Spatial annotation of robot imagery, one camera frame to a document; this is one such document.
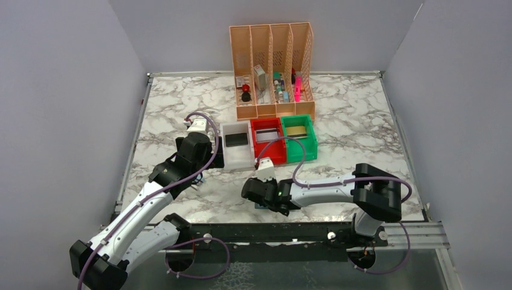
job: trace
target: pink object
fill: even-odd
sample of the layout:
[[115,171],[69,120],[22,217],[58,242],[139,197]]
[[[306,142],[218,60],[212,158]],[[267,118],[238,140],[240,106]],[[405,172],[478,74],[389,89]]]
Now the pink object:
[[295,77],[295,103],[301,101],[302,77]]

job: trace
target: marble table top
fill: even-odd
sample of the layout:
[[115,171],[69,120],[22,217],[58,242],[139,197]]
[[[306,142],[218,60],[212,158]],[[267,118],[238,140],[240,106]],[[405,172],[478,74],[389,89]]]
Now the marble table top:
[[[368,163],[411,182],[377,76],[312,75],[310,84],[316,100],[318,159],[304,164],[298,174],[300,179],[339,176],[352,172],[357,163]],[[209,115],[217,127],[219,123],[236,121],[233,76],[153,79],[123,209],[141,190],[153,167],[176,151],[174,139],[186,134],[182,121],[194,111]],[[295,166],[277,166],[278,180],[290,178]],[[204,173],[204,184],[197,190],[189,188],[182,192],[152,222],[159,222],[170,213],[195,223],[351,221],[357,209],[354,204],[317,204],[291,211],[288,217],[255,209],[254,203],[240,197],[244,182],[253,174],[250,169],[208,170]],[[403,186],[402,196],[406,193]],[[415,189],[402,205],[403,220],[422,221],[422,209]]]

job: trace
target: red object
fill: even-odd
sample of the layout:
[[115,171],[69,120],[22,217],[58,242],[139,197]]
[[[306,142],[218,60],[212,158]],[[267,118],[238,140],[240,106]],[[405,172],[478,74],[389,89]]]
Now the red object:
[[[254,158],[258,158],[263,148],[265,148],[265,146],[268,144],[268,142],[258,143],[256,141],[255,131],[262,129],[277,129],[278,136],[283,136],[283,127],[279,118],[251,120],[251,134],[254,143]],[[263,154],[262,158],[264,157],[270,157],[274,164],[286,163],[286,144],[284,143],[284,140],[276,141],[270,145],[267,151],[265,151]]]

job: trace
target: screw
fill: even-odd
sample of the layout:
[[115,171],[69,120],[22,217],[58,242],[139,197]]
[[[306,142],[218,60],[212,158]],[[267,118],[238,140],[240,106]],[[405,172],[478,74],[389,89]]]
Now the screw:
[[[208,234],[208,233],[206,233],[206,234],[204,234],[204,236],[203,236],[203,237],[211,238],[211,235],[210,235],[210,234]],[[210,242],[211,242],[211,240],[205,240],[205,243],[210,243]]]
[[379,232],[379,238],[381,240],[388,240],[388,234],[385,231]]
[[336,234],[335,234],[334,232],[332,232],[332,231],[330,231],[330,232],[327,234],[327,239],[328,239],[328,240],[331,240],[331,242],[332,242],[332,240],[333,240],[335,237],[336,237]]

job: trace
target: green bin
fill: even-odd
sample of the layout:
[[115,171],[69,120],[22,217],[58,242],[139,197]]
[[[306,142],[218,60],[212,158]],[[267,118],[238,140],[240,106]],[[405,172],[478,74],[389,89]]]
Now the green bin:
[[[318,155],[318,142],[316,141],[315,130],[313,130],[313,123],[309,115],[297,115],[281,117],[281,125],[283,125],[284,136],[289,136],[298,131],[297,128],[302,129],[304,126],[306,135],[299,137],[298,140],[306,148],[306,161],[315,160]],[[302,160],[302,148],[297,142],[285,139],[286,144],[286,162],[300,162]]]

